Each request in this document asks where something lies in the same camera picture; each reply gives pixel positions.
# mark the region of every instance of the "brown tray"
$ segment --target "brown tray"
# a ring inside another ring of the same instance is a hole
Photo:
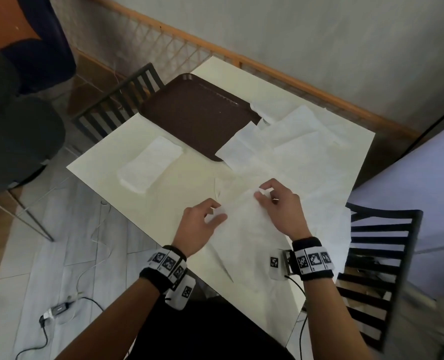
[[[171,80],[139,112],[207,158],[221,162],[215,153],[250,121],[260,116],[250,104],[191,73]]]

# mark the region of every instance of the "black chair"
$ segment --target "black chair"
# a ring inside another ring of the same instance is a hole
[[[382,248],[353,248],[349,249],[349,255],[345,268],[356,270],[357,275],[340,273],[339,281],[362,285],[370,289],[377,296],[368,295],[354,290],[338,286],[341,296],[348,300],[363,303],[386,311],[385,319],[380,319],[360,310],[347,307],[352,318],[365,325],[380,330],[380,338],[375,339],[361,332],[366,344],[382,351],[387,338],[387,330],[392,321],[394,307],[400,297],[402,285],[407,278],[412,254],[417,241],[423,212],[419,210],[386,211],[366,208],[355,204],[346,205],[352,212],[351,222],[357,222],[367,218],[404,219],[409,223],[386,223],[386,224],[352,224],[352,244],[369,244],[370,246],[381,246]],[[374,233],[384,232],[407,232],[406,236],[375,236]],[[366,233],[364,236],[353,235],[353,233]],[[378,258],[395,259],[399,265],[392,263],[381,263]],[[383,299],[386,292],[391,293],[390,300]]]
[[[117,124],[123,124],[135,115],[130,103],[133,104],[135,111],[137,111],[141,101],[147,100],[151,94],[155,93],[154,86],[148,75],[149,73],[158,88],[162,88],[164,86],[162,80],[152,63],[148,63],[117,84],[95,104],[74,117],[72,123],[93,143],[98,143],[114,131],[117,128]],[[127,118],[122,114],[120,108],[123,108],[126,112]],[[112,112],[116,119],[112,119],[107,112]]]

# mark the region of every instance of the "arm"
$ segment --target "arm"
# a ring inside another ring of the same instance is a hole
[[[274,226],[292,241],[311,237],[300,198],[276,179],[260,186],[272,199],[256,192],[255,199],[267,210]],[[352,320],[332,279],[321,278],[303,283],[307,297],[312,351],[317,360],[372,359],[369,349]]]
[[[194,207],[186,208],[172,246],[186,257],[199,251],[215,228],[227,219],[226,214],[221,214],[205,223],[205,215],[213,213],[211,207],[219,206],[213,199],[206,199]],[[123,359],[159,296],[159,290],[150,281],[137,279],[56,359]]]

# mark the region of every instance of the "white table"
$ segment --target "white table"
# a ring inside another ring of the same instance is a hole
[[[336,126],[353,143],[345,157],[347,176],[344,187],[348,198],[372,142],[372,132],[215,57],[192,73],[245,101],[285,100],[295,106],[306,105],[324,125]],[[117,170],[160,135],[182,146],[182,156],[167,168],[145,195],[128,191],[120,185]],[[225,163],[207,159],[140,114],[133,116],[67,168],[159,245],[171,243],[185,207],[208,197],[215,198],[215,178],[234,178],[234,173]],[[281,298],[286,315],[278,317],[274,323],[267,316],[271,308],[267,308],[265,296],[233,283],[210,250],[203,248],[189,258],[188,266],[280,343],[288,341],[305,299],[294,284],[284,282],[290,286],[293,297]]]

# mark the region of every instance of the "hand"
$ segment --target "hand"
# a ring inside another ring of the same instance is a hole
[[[227,215],[223,213],[215,216],[209,223],[205,223],[205,216],[214,213],[212,207],[220,207],[220,204],[207,198],[202,203],[187,207],[183,211],[172,245],[183,252],[187,258],[203,248],[216,227],[227,219]]]
[[[290,237],[292,241],[312,236],[303,215],[300,197],[297,194],[292,193],[275,178],[268,180],[260,187],[264,190],[274,189],[270,192],[271,199],[260,192],[255,192],[254,197],[267,210],[277,230]]]

